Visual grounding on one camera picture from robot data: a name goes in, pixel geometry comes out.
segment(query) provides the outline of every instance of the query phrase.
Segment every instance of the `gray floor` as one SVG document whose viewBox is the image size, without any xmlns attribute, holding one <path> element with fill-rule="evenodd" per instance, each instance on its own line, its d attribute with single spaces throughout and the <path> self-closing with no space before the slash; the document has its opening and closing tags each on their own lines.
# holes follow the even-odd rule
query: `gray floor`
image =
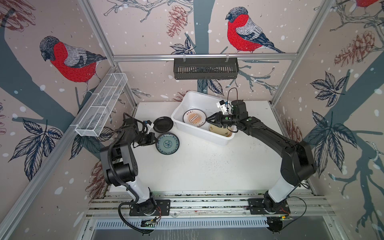
<svg viewBox="0 0 384 240">
<path fill-rule="evenodd" d="M 188 230 L 156 230 L 142 236 L 135 230 L 95 230 L 92 240 L 327 240 L 332 239 L 323 217 L 302 217 L 285 228 L 281 234 L 272 234 L 266 228 L 204 228 Z"/>
</svg>

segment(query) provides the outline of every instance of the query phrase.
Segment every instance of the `teal plate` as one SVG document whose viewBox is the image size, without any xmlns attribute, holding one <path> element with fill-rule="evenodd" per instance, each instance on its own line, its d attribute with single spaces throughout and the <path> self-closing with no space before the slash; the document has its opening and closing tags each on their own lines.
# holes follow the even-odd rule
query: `teal plate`
<svg viewBox="0 0 384 240">
<path fill-rule="evenodd" d="M 163 133 L 157 139 L 159 141 L 156 143 L 156 149 L 164 155 L 171 155 L 179 149 L 179 138 L 173 133 Z"/>
</svg>

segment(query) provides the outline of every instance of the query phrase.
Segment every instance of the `white plastic basin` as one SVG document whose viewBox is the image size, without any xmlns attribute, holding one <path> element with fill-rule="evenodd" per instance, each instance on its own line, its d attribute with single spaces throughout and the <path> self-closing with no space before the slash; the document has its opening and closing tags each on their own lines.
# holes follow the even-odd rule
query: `white plastic basin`
<svg viewBox="0 0 384 240">
<path fill-rule="evenodd" d="M 183 120 L 184 114 L 190 109 L 199 109 L 203 111 L 207 117 L 212 114 L 219 112 L 220 108 L 217 107 L 216 103 L 221 100 L 227 101 L 226 99 L 217 98 L 204 93 L 198 93 L 195 91 L 189 91 L 184 96 L 181 104 L 175 109 L 171 115 L 172 121 L 176 123 L 178 130 L 191 134 L 193 136 L 202 138 L 204 140 L 225 146 L 235 137 L 235 133 L 232 133 L 230 137 L 225 137 L 209 131 L 209 123 L 205 123 L 201 127 L 195 127 L 185 123 Z"/>
</svg>

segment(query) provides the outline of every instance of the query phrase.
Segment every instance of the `white wire mesh basket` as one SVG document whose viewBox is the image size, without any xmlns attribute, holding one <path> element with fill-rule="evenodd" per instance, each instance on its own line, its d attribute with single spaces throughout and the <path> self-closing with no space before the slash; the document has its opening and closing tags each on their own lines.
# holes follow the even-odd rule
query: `white wire mesh basket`
<svg viewBox="0 0 384 240">
<path fill-rule="evenodd" d="M 75 131 L 80 136 L 98 137 L 127 83 L 125 73 L 112 73 Z"/>
</svg>

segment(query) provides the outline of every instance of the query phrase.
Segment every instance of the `gray hanging basket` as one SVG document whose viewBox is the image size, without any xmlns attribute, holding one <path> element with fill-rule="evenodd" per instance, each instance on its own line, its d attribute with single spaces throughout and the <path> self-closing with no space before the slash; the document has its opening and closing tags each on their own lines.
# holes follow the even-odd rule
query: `gray hanging basket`
<svg viewBox="0 0 384 240">
<path fill-rule="evenodd" d="M 239 72 L 237 58 L 175 58 L 175 79 L 235 79 Z"/>
</svg>

